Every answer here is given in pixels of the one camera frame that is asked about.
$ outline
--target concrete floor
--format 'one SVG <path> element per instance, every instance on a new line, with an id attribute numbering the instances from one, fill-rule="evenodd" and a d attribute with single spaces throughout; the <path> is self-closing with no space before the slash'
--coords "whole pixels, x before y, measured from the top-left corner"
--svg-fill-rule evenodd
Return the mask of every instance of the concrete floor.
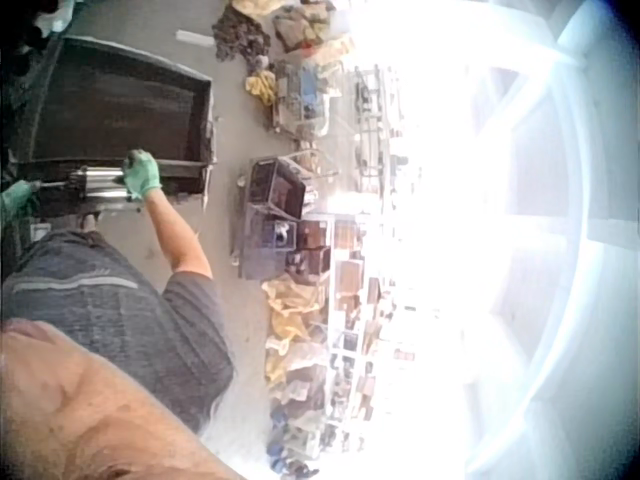
<path id="1" fill-rule="evenodd" d="M 240 280 L 229 262 L 230 219 L 235 181 L 253 157 L 288 153 L 290 142 L 264 128 L 259 102 L 244 91 L 242 59 L 220 64 L 215 49 L 178 42 L 179 29 L 210 34 L 222 12 L 220 0 L 109 0 L 98 2 L 75 19 L 71 34 L 92 36 L 160 55 L 213 78 L 217 126 L 217 157 L 210 202 L 204 217 L 198 202 L 178 207 L 211 262 L 224 303 L 226 336 L 237 370 L 203 440 L 223 461 L 247 478 L 272 478 L 265 444 L 270 431 L 264 374 L 264 343 L 268 309 L 257 282 Z M 146 213 L 118 213 L 101 221 L 100 231 L 162 289 L 170 270 Z"/>

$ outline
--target rubber glove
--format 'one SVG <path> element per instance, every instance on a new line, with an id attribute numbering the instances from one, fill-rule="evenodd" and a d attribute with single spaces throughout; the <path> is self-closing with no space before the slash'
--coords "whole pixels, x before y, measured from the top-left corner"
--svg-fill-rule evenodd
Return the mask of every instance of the rubber glove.
<path id="1" fill-rule="evenodd" d="M 134 200 L 141 200 L 155 188 L 161 188 L 158 164 L 150 153 L 132 150 L 124 164 L 124 183 Z"/>
<path id="2" fill-rule="evenodd" d="M 20 209 L 27 205 L 27 202 L 38 189 L 38 186 L 38 182 L 29 183 L 20 180 L 2 193 L 2 198 L 0 199 L 1 227 L 4 227 L 7 222 L 15 218 Z"/>

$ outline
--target metal cart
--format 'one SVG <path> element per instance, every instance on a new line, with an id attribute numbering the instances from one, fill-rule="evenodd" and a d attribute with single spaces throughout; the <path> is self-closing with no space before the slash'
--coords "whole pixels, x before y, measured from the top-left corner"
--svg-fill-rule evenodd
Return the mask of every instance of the metal cart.
<path id="1" fill-rule="evenodd" d="M 324 156 L 326 168 L 312 172 L 294 159 L 308 154 Z M 238 178 L 236 226 L 231 263 L 247 280 L 266 280 L 285 271 L 287 252 L 296 249 L 296 225 L 303 215 L 307 182 L 337 175 L 333 163 L 316 149 L 285 156 L 253 159 L 249 175 Z M 286 238 L 274 239 L 276 226 Z"/>

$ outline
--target bare skin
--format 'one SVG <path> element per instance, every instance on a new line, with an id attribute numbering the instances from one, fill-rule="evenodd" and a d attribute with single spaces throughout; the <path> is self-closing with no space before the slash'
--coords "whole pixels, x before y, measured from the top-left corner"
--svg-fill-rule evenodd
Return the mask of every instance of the bare skin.
<path id="1" fill-rule="evenodd" d="M 158 242 L 173 272 L 194 272 L 213 278 L 209 261 L 189 224 L 159 188 L 144 197 Z"/>
<path id="2" fill-rule="evenodd" d="M 42 322 L 2 332 L 2 448 L 24 478 L 239 479 L 124 372 Z"/>

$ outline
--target metal cylinder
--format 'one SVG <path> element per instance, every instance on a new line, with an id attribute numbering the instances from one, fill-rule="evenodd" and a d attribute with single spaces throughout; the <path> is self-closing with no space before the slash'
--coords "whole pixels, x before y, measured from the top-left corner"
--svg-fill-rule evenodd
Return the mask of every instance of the metal cylinder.
<path id="1" fill-rule="evenodd" d="M 73 172 L 70 183 L 84 198 L 126 198 L 122 170 L 118 168 L 85 167 Z"/>

